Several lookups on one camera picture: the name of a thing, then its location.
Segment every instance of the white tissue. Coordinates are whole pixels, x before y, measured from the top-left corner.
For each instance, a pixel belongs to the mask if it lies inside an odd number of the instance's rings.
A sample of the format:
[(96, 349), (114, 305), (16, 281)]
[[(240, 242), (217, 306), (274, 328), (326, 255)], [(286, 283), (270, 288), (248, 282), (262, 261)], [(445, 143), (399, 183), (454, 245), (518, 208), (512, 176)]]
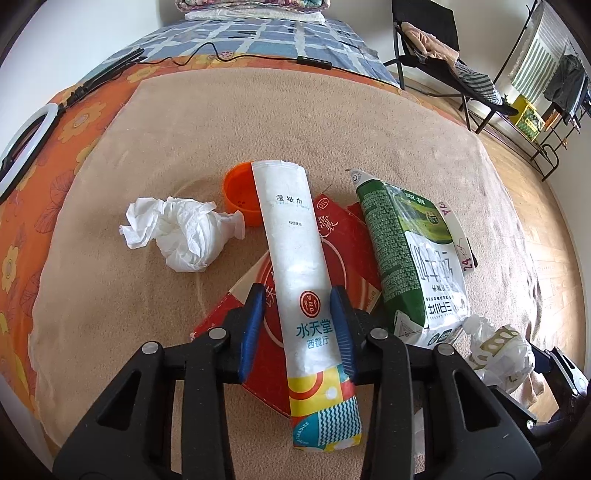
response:
[(131, 249), (145, 247), (156, 239), (166, 264), (177, 272), (202, 272), (223, 249), (226, 242), (244, 238), (242, 212), (214, 212), (214, 202), (168, 197), (166, 202), (138, 198), (125, 216), (128, 225), (119, 233)]

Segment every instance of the orange floral bedsheet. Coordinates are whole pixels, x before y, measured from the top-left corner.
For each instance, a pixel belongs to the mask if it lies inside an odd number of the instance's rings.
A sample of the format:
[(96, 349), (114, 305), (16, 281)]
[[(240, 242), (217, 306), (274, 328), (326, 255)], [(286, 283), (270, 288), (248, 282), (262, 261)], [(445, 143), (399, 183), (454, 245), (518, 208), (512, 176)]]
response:
[[(185, 59), (176, 60), (182, 63)], [(0, 372), (33, 413), (36, 374), (28, 356), (33, 304), (57, 216), (80, 166), (140, 81), (183, 70), (229, 67), (298, 70), (341, 77), (403, 95), (457, 122), (403, 90), (352, 73), (314, 69), (289, 60), (241, 58), (222, 63), (214, 55), (195, 55), (184, 67), (171, 61), (135, 65), (69, 108), (17, 188), (0, 205)], [(58, 93), (51, 101), (64, 102), (76, 86)]]

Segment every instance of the pink cloth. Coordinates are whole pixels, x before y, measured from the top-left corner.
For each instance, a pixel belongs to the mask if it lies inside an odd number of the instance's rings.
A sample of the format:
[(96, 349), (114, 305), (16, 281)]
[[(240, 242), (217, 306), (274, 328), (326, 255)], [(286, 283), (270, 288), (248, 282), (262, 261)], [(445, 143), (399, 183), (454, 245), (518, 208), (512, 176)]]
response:
[(460, 52), (439, 41), (435, 35), (426, 33), (408, 22), (402, 22), (401, 28), (419, 52), (426, 57), (445, 60), (450, 68), (455, 71)]

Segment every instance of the metal screw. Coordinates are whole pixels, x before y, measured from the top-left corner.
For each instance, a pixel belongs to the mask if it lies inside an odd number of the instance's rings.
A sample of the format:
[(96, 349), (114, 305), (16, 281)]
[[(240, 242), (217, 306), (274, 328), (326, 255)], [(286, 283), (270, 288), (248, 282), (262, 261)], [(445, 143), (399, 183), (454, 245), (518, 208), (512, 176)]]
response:
[(369, 334), (376, 340), (385, 340), (388, 338), (388, 331), (383, 328), (374, 328)]
[(212, 328), (209, 330), (209, 338), (212, 340), (221, 340), (226, 336), (226, 330), (221, 327)]
[(156, 342), (146, 342), (142, 345), (142, 351), (146, 355), (152, 355), (158, 351), (158, 344)]
[(455, 351), (449, 343), (442, 343), (437, 347), (437, 351), (445, 356), (452, 356)]

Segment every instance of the folding chair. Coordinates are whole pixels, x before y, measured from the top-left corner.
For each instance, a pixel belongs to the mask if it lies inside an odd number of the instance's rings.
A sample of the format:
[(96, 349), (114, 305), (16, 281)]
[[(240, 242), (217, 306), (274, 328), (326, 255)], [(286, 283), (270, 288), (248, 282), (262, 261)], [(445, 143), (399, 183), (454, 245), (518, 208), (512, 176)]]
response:
[[(434, 59), (434, 58), (422, 58), (414, 54), (416, 50), (412, 42), (404, 35), (401, 24), (402, 22), (409, 22), (417, 28), (420, 28), (426, 33), (435, 35), (441, 42), (445, 43), (449, 47), (456, 51), (460, 51), (459, 42), (457, 39), (456, 22), (453, 18), (453, 11), (448, 8), (442, 7), (431, 0), (392, 0), (392, 16), (394, 17), (394, 53), (395, 58), (384, 63), (385, 66), (392, 65), (394, 63), (398, 66), (398, 80), (402, 89), (405, 89), (404, 85), (404, 73), (402, 66), (415, 67), (429, 76), (445, 83), (459, 93), (452, 93), (449, 95), (435, 95), (428, 94), (434, 97), (460, 97), (462, 99), (462, 107), (460, 110), (464, 110), (466, 116), (466, 126), (468, 130), (472, 130), (470, 127), (470, 115), (467, 108), (467, 101), (473, 99), (477, 100), (483, 105), (486, 105), (491, 109), (490, 113), (484, 119), (484, 121), (478, 125), (476, 134), (479, 134), (486, 124), (491, 120), (495, 113), (501, 115), (512, 116), (517, 115), (518, 111), (509, 105), (505, 99), (503, 99), (502, 105), (496, 105), (481, 94), (470, 89), (451, 73), (449, 66), (445, 60)], [(402, 47), (404, 49), (404, 55), (400, 55), (398, 49), (398, 35), (402, 38)]]

